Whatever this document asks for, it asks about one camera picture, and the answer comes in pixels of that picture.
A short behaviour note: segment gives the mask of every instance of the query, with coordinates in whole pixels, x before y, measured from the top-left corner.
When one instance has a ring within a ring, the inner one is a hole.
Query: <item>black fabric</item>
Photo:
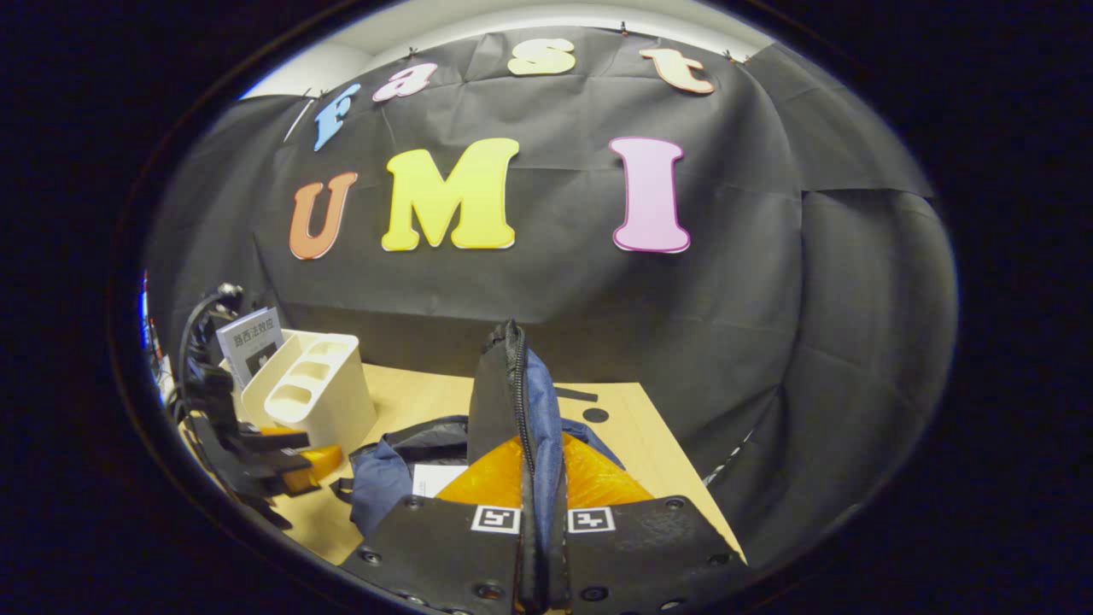
[[[510,75],[513,47],[539,37],[572,40],[573,71]],[[638,55],[655,47],[703,62],[716,91],[666,83]],[[430,61],[427,87],[371,100]],[[303,100],[238,103],[179,170],[149,244],[165,351],[178,316],[224,279],[279,306],[285,327],[352,334],[364,362],[427,372],[473,376],[483,334],[515,318],[555,381],[639,382],[701,476],[725,465],[709,487],[760,568],[845,519],[929,423],[956,310],[933,191],[883,120],[814,64],[781,46],[742,64],[639,34],[537,27],[424,49],[352,82],[361,93],[319,152],[315,115],[349,83],[283,143]],[[628,135],[684,151],[683,252],[611,240],[625,190],[608,144]],[[515,245],[385,251],[387,161],[426,149],[447,176],[491,137],[520,146],[506,179]],[[337,243],[297,259],[293,194],[349,170]]]
[[[469,464],[519,434],[507,375],[508,360],[503,343],[482,354],[471,390],[467,442]]]
[[[384,435],[388,446],[407,464],[427,462],[434,465],[467,465],[468,417],[453,415],[420,423]],[[350,462],[376,448],[365,445],[349,454]]]

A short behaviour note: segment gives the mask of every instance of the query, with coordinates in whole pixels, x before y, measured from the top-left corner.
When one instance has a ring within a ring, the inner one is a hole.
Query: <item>book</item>
[[[220,328],[216,341],[242,393],[258,370],[284,345],[277,307],[262,307]]]

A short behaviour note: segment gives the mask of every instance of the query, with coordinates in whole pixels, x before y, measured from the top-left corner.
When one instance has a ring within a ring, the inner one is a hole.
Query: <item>yellow letter m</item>
[[[391,223],[380,243],[388,251],[418,247],[411,227],[413,213],[433,247],[440,245],[456,208],[459,225],[451,243],[463,248],[502,248],[513,245],[516,232],[505,223],[505,175],[508,161],[519,151],[512,139],[474,141],[451,169],[440,177],[427,150],[413,150],[392,157],[387,169],[395,175],[391,189]]]

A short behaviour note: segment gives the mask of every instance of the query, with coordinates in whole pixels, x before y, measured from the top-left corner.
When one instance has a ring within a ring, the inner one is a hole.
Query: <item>wooden table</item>
[[[466,414],[470,407],[471,378],[369,365],[363,368],[378,418],[362,445],[376,442],[384,434],[430,419]],[[609,417],[604,423],[590,425],[626,466],[630,475],[654,497],[679,495],[690,498],[743,557],[728,522],[640,385],[557,386],[599,397],[595,403],[560,399],[562,417],[587,423],[581,417],[586,410],[597,407],[607,411]],[[352,476],[352,468],[343,463],[341,469],[321,481],[322,489],[295,498],[273,498],[274,510],[293,524],[285,534],[334,565],[340,565],[362,540],[356,527],[350,523],[350,506],[336,498],[328,487],[338,478]]]

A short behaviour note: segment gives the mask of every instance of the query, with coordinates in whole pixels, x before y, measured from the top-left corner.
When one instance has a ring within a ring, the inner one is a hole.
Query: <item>orange letter u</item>
[[[327,218],[322,222],[322,230],[315,236],[307,232],[307,226],[312,222],[315,197],[322,191],[322,182],[308,184],[296,190],[296,209],[292,212],[292,226],[289,228],[289,249],[296,258],[301,260],[318,258],[334,245],[338,229],[341,227],[342,212],[345,210],[345,194],[355,181],[356,173],[342,173],[330,179]]]

